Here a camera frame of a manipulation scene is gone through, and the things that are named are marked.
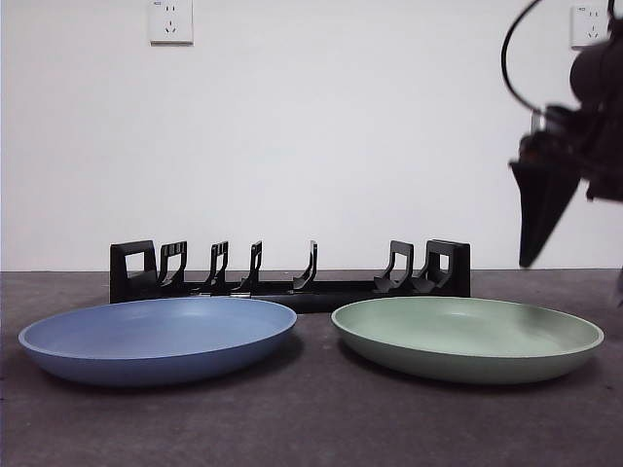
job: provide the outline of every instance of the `white wall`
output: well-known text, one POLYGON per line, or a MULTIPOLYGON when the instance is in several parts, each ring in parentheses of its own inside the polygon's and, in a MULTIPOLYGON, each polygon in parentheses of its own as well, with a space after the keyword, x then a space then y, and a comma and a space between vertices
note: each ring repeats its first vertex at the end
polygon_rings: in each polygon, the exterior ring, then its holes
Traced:
MULTIPOLYGON (((187 239, 189 268, 265 240, 266 269, 380 268, 392 238, 517 266, 507 168, 530 115, 498 55, 528 0, 195 0, 152 48, 148 0, 5 0, 2 268, 107 269, 111 242, 187 239)), ((573 102, 570 2, 512 47, 518 87, 573 102)), ((538 267, 620 267, 623 209, 573 201, 538 267)))

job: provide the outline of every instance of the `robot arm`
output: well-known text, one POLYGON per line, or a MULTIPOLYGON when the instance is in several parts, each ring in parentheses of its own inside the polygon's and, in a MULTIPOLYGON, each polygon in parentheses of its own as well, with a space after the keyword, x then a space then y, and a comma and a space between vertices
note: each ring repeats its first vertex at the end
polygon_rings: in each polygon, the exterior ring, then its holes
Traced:
POLYGON ((522 202, 520 265, 528 268, 558 224, 581 179, 587 198, 623 201, 623 19, 609 0, 610 39, 585 49, 570 74, 578 109, 540 110, 519 95, 508 78, 506 52, 514 29, 541 0, 517 18, 502 48, 502 73, 511 93, 545 122, 522 139, 510 166, 522 202))

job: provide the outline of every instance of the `plate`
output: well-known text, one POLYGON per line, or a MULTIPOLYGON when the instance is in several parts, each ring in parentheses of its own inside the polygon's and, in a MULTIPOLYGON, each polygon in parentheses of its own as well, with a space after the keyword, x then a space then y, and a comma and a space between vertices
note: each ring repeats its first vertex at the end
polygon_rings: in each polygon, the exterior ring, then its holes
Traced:
POLYGON ((378 299, 343 306, 331 318, 345 343, 369 360, 452 382, 560 377, 583 365, 604 341, 604 332, 584 319, 479 299, 378 299))
POLYGON ((152 386, 216 377, 261 360, 295 322, 294 311, 269 302, 163 299, 62 313, 23 329, 19 342, 57 377, 152 386))

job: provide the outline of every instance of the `green plate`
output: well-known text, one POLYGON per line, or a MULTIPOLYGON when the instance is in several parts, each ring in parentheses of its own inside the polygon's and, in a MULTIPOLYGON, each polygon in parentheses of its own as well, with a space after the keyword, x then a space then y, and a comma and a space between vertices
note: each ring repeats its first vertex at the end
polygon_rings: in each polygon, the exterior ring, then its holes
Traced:
POLYGON ((477 384, 562 376, 604 341, 600 328, 576 316, 479 299, 378 299, 343 306, 331 319, 350 348, 376 363, 477 384))

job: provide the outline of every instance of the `plate rim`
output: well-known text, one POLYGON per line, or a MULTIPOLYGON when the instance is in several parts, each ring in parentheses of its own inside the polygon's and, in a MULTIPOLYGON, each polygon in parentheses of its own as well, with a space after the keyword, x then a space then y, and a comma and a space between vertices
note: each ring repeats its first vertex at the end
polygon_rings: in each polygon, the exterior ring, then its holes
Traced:
POLYGON ((42 354, 45 356, 51 356, 51 357, 59 357, 59 358, 65 358, 65 359, 72 359, 72 360, 90 360, 90 361, 97 361, 97 362, 137 362, 137 361, 145 361, 145 360, 162 360, 162 359, 166 359, 166 358, 181 358, 181 357, 191 357, 191 356, 196 356, 196 355, 203 355, 206 353, 216 353, 216 352, 220 352, 223 350, 233 350, 233 349, 237 349, 237 348, 241 348, 241 347, 245 347, 247 345, 251 345, 253 343, 258 343, 261 341, 265 341, 271 338, 275 338, 277 336, 280 336, 283 333, 288 332, 289 330, 291 330, 294 325, 296 324, 298 320, 298 315, 296 314, 296 312, 285 305, 281 305, 281 304, 275 304, 273 302, 266 302, 263 300, 255 300, 255 299, 245 299, 245 298, 237 298, 237 297, 175 297, 175 298, 170 298, 170 299, 152 299, 152 300, 137 300, 137 301, 131 301, 131 302, 123 302, 123 303, 118 303, 118 304, 104 304, 104 305, 94 305, 94 306, 86 306, 84 308, 77 308, 77 309, 71 309, 69 311, 64 311, 62 313, 58 313, 58 314, 54 314, 52 316, 48 316, 46 318, 42 318, 39 319, 37 321, 35 321, 34 323, 29 324, 28 326, 26 326, 25 328, 23 328, 21 331, 19 331, 18 334, 18 341, 19 344, 24 347, 27 350, 31 350, 35 353, 38 354, 42 354), (97 356, 85 356, 85 355, 77 355, 77 354, 72 354, 69 352, 55 352, 55 351, 51 351, 42 347, 39 347, 37 345, 34 345, 30 342, 28 342, 25 338, 26 333, 33 328, 34 326, 40 325, 41 323, 45 322, 45 321, 49 321, 49 320, 53 320, 53 319, 58 319, 60 316, 65 316, 65 315, 69 315, 69 314, 74 314, 74 313, 80 313, 89 309, 94 309, 94 308, 102 308, 102 307, 117 307, 119 305, 127 305, 127 304, 143 304, 143 303, 153 303, 153 302, 171 302, 171 301, 187 301, 187 300, 202 300, 202 301, 207 301, 207 300, 216 300, 216 301, 231 301, 231 302, 260 302, 263 304, 270 304, 270 305, 274 305, 277 308, 283 308, 285 310, 287 310, 290 313, 290 320, 287 323, 286 326, 284 326, 282 329, 279 329, 277 332, 274 332, 273 334, 270 334, 269 336, 266 336, 264 338, 261 339, 256 339, 253 341, 246 341, 237 345, 230 345, 230 346, 223 346, 223 347, 219 347, 219 348, 212 348, 209 350, 203 350, 200 352, 189 352, 189 353, 177 353, 177 354, 170 354, 170 355, 153 355, 153 356, 145 356, 145 357, 97 357, 97 356))
POLYGON ((482 359, 509 359, 509 360, 528 360, 528 359, 543 359, 543 358, 552 358, 552 357, 562 357, 562 356, 568 356, 568 355, 575 355, 578 353, 582 353, 588 350, 593 350, 597 347, 599 347, 605 340, 605 333, 604 331, 597 326, 596 324, 584 319, 584 318, 580 318, 579 316, 575 316, 573 314, 569 314, 569 313, 565 313, 563 311, 558 311, 556 309, 551 309, 551 308, 547 308, 545 306, 539 306, 539 305, 530 305, 530 304, 520 304, 517 302, 507 302, 507 301, 503 301, 503 300, 494 300, 494 299, 479 299, 479 298, 471 298, 471 297, 384 297, 384 298, 379 298, 379 299, 371 299, 371 300, 364 300, 361 302, 355 302, 354 304, 348 304, 348 305, 344 305, 344 306, 340 306, 338 309, 336 309, 335 311, 333 311, 331 313, 331 321, 333 323, 333 325, 338 328, 340 330, 340 332, 343 333, 347 333, 349 335, 358 337, 360 339, 363 339, 365 341, 369 341, 369 342, 373 342, 373 343, 380 343, 383 345, 388 345, 390 347, 395 347, 395 348, 402 348, 405 350, 411 350, 411 351, 417 351, 417 352, 423 352, 423 353, 430 353, 430 354, 437 354, 437 355, 444 355, 444 356, 455 356, 455 357, 470 357, 470 358, 482 358, 482 359), (545 310, 548 312, 552 312, 552 313, 557 313, 557 314, 562 314, 563 316, 566 317, 570 317, 574 320, 577 320, 585 325, 588 325, 589 327, 593 328, 595 331, 597 331, 598 333, 598 337, 596 340, 594 340, 592 343, 587 344, 587 345, 582 345, 579 347, 575 347, 572 350, 568 350, 568 351, 564 351, 564 352, 553 352, 553 353, 548 353, 546 355, 492 355, 492 354, 479 354, 479 353, 458 353, 458 352, 444 352, 441 350, 433 350, 433 349, 429 349, 429 348, 424 348, 424 347, 414 347, 414 346, 406 346, 406 345, 399 345, 396 343, 392 343, 392 342, 388 342, 388 341, 382 341, 382 340, 378 340, 378 339, 372 339, 368 336, 364 336, 362 334, 356 333, 353 330, 350 330, 349 328, 343 326, 342 324, 340 324, 337 320, 337 315, 338 313, 343 310, 346 309, 348 307, 351 306, 355 306, 355 305, 359 305, 359 304, 364 304, 364 303, 370 303, 370 302, 383 302, 383 301, 389 301, 389 300, 408 300, 408 301, 424 301, 424 300, 437 300, 437 299, 445 299, 445 300, 453 300, 453 301, 470 301, 470 302, 488 302, 488 303, 498 303, 498 304, 505 304, 505 305, 522 305, 522 306, 530 306, 532 308, 538 308, 541 310, 545 310))

